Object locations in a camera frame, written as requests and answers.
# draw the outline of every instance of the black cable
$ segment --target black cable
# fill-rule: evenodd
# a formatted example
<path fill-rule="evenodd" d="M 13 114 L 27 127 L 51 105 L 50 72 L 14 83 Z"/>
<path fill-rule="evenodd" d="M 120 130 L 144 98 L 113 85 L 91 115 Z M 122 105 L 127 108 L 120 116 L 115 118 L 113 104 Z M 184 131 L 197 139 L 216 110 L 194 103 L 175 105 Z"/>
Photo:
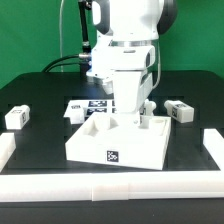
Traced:
<path fill-rule="evenodd" d="M 49 68 L 51 68 L 52 66 L 54 66 L 54 65 L 57 64 L 58 62 L 65 61 L 65 60 L 72 59 L 72 58 L 79 58 L 79 55 L 69 55 L 69 56 L 65 56 L 65 57 L 56 59 L 56 60 L 52 61 L 50 64 L 48 64 L 48 65 L 42 70 L 42 72 L 46 72 Z"/>
<path fill-rule="evenodd" d="M 79 65 L 79 62 L 71 62 L 71 63 L 60 63 L 56 65 L 52 65 L 50 68 L 48 68 L 45 72 L 50 72 L 53 68 L 64 66 L 64 65 Z"/>
<path fill-rule="evenodd" d="M 88 5 L 86 5 L 87 2 L 86 1 L 79 1 L 78 5 L 79 5 L 79 14 L 80 14 L 80 21 L 81 21 L 81 28 L 82 28 L 82 48 L 83 48 L 83 52 L 89 53 L 91 51 L 91 47 L 89 44 L 89 37 L 88 37 L 88 29 L 87 29 L 87 22 L 86 22 L 86 7 Z"/>

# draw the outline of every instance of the white foam block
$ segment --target white foam block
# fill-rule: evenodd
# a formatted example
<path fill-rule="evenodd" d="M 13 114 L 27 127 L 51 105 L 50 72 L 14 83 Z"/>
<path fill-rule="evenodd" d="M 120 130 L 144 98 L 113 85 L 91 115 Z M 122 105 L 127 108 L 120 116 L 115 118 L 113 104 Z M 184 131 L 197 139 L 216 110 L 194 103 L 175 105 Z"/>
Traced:
<path fill-rule="evenodd" d="M 219 169 L 224 171 L 224 139 L 221 134 L 216 129 L 205 129 L 203 144 Z"/>
<path fill-rule="evenodd" d="M 222 171 L 0 175 L 0 202 L 224 197 Z"/>
<path fill-rule="evenodd" d="M 180 123 L 192 122 L 194 120 L 194 108 L 177 100 L 167 100 L 164 104 L 167 114 Z"/>
<path fill-rule="evenodd" d="M 98 174 L 94 177 L 92 201 L 128 200 L 129 186 L 126 174 Z"/>
<path fill-rule="evenodd" d="M 0 172 L 16 148 L 14 133 L 3 133 L 0 136 Z"/>
<path fill-rule="evenodd" d="M 91 174 L 2 175 L 0 202 L 91 200 L 91 177 Z"/>
<path fill-rule="evenodd" d="M 26 105 L 13 107 L 5 115 L 6 128 L 8 130 L 21 130 L 30 119 L 30 108 Z"/>

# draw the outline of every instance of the white box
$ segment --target white box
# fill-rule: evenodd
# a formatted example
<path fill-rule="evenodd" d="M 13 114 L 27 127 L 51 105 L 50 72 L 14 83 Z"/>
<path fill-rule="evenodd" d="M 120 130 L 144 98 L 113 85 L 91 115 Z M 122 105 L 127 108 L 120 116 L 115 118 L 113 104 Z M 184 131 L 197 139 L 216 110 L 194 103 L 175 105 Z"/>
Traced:
<path fill-rule="evenodd" d="M 176 100 L 167 100 L 164 104 L 167 114 L 180 123 L 192 122 L 194 120 L 194 108 Z"/>
<path fill-rule="evenodd" d="M 30 119 L 30 108 L 26 105 L 13 107 L 5 115 L 6 128 L 8 130 L 20 130 Z"/>
<path fill-rule="evenodd" d="M 66 142 L 67 160 L 162 170 L 171 118 L 94 113 Z"/>

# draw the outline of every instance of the small white block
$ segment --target small white block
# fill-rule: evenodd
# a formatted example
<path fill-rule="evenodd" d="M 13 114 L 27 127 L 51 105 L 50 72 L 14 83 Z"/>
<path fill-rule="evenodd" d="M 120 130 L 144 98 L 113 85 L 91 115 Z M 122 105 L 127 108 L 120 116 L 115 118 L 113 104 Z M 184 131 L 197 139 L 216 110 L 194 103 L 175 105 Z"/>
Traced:
<path fill-rule="evenodd" d="M 30 108 L 26 105 L 13 107 L 5 115 L 6 128 L 8 130 L 20 130 L 30 119 Z"/>
<path fill-rule="evenodd" d="M 0 172 L 16 148 L 14 133 L 3 133 L 0 136 Z"/>
<path fill-rule="evenodd" d="M 194 108 L 177 100 L 167 100 L 164 104 L 167 114 L 180 123 L 192 122 L 194 120 Z"/>
<path fill-rule="evenodd" d="M 153 110 L 155 109 L 156 109 L 156 103 L 146 99 L 144 104 L 144 115 L 153 116 Z"/>
<path fill-rule="evenodd" d="M 82 124 L 85 122 L 84 109 L 79 103 L 69 103 L 64 117 L 70 118 L 71 124 Z"/>

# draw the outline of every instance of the black table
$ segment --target black table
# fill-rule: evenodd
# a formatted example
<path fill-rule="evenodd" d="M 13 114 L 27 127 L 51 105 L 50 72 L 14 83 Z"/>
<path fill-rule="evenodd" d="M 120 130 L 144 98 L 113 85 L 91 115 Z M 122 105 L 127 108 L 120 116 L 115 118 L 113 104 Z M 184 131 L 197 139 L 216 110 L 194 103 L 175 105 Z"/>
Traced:
<path fill-rule="evenodd" d="M 63 118 L 69 100 L 110 97 L 79 73 L 17 77 L 0 90 L 0 133 L 7 132 L 4 115 L 16 105 L 28 105 L 31 119 L 14 131 L 17 148 L 1 175 L 148 171 L 66 160 L 65 142 L 79 128 Z M 166 114 L 167 99 L 195 108 L 194 122 L 172 120 L 163 171 L 218 170 L 202 136 L 204 128 L 224 135 L 224 81 L 207 71 L 163 72 L 149 99 L 157 104 L 155 115 Z M 223 208 L 224 199 L 0 203 L 0 223 L 221 223 Z"/>

